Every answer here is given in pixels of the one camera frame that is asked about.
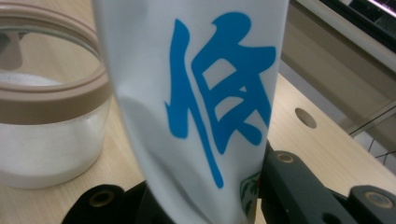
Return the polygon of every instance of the white plastic bag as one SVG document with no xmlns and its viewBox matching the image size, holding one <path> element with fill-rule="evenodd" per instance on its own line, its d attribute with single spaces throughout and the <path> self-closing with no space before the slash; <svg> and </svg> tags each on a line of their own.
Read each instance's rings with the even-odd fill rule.
<svg viewBox="0 0 396 224">
<path fill-rule="evenodd" d="M 164 211 L 176 223 L 254 222 L 288 0 L 92 3 L 134 153 Z"/>
</svg>

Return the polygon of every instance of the wooden table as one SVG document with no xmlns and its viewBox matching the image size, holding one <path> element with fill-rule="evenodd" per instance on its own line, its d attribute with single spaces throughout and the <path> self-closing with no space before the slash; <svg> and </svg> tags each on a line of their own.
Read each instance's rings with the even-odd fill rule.
<svg viewBox="0 0 396 224">
<path fill-rule="evenodd" d="M 88 0 L 29 2 L 61 10 L 92 24 L 92 10 Z M 309 128 L 302 123 L 296 115 L 296 108 L 306 111 L 316 121 L 317 128 Z M 70 207 L 86 190 L 101 184 L 130 189 L 144 180 L 114 100 L 106 131 L 101 157 L 87 172 L 75 179 L 46 189 L 0 186 L 0 223 L 61 223 Z M 396 176 L 355 143 L 282 76 L 278 76 L 269 140 L 274 149 L 287 150 L 300 156 L 330 189 L 347 195 L 353 186 L 373 185 L 396 194 Z M 258 212 L 256 223 L 265 223 L 261 212 Z"/>
</svg>

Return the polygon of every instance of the plastic jar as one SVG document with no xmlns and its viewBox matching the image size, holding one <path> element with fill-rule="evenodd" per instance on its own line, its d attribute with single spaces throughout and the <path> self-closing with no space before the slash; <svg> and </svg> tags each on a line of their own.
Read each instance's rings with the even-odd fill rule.
<svg viewBox="0 0 396 224">
<path fill-rule="evenodd" d="M 99 157 L 111 88 L 95 31 L 59 12 L 0 3 L 0 183 L 36 189 Z"/>
</svg>

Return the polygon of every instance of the blue chinese character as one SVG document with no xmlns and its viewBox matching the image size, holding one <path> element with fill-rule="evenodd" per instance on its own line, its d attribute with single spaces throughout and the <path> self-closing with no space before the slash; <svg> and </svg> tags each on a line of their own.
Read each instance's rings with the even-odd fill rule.
<svg viewBox="0 0 396 224">
<path fill-rule="evenodd" d="M 213 23 L 217 26 L 217 30 L 192 60 L 191 70 L 205 102 L 216 147 L 218 152 L 223 154 L 235 131 L 240 132 L 255 146 L 262 141 L 261 131 L 246 123 L 246 119 L 257 111 L 267 127 L 269 125 L 271 105 L 259 73 L 272 66 L 276 58 L 276 49 L 245 47 L 239 44 L 250 29 L 250 19 L 242 13 L 224 14 Z M 186 71 L 185 53 L 189 41 L 189 30 L 181 21 L 176 20 L 170 53 L 171 103 L 166 105 L 169 127 L 175 137 L 186 138 L 190 110 L 213 178 L 221 189 L 224 185 L 223 179 Z M 209 88 L 204 72 L 218 60 L 227 61 L 235 71 L 216 86 Z M 228 97 L 238 97 L 243 101 L 219 119 L 215 108 Z"/>
</svg>

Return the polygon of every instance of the screw hole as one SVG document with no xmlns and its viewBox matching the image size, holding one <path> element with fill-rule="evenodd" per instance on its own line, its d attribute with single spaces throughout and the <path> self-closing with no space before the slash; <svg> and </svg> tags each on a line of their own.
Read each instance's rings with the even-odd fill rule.
<svg viewBox="0 0 396 224">
<path fill-rule="evenodd" d="M 90 205 L 92 207 L 103 207 L 108 203 L 111 203 L 113 199 L 114 199 L 113 191 L 110 191 L 108 189 L 103 189 L 91 196 Z"/>
<path fill-rule="evenodd" d="M 288 154 L 283 154 L 283 153 L 276 155 L 276 158 L 279 161 L 282 161 L 285 163 L 292 163 L 294 161 L 294 158 L 292 156 L 290 156 Z"/>
<path fill-rule="evenodd" d="M 297 118 L 303 124 L 305 124 L 307 127 L 311 128 L 311 129 L 316 129 L 317 128 L 317 122 L 305 110 L 303 110 L 301 108 L 296 108 L 295 109 L 295 113 L 297 115 Z"/>
<path fill-rule="evenodd" d="M 366 200 L 372 203 L 373 205 L 381 208 L 392 208 L 394 206 L 393 202 L 387 196 L 373 192 L 367 191 L 364 193 Z"/>
</svg>

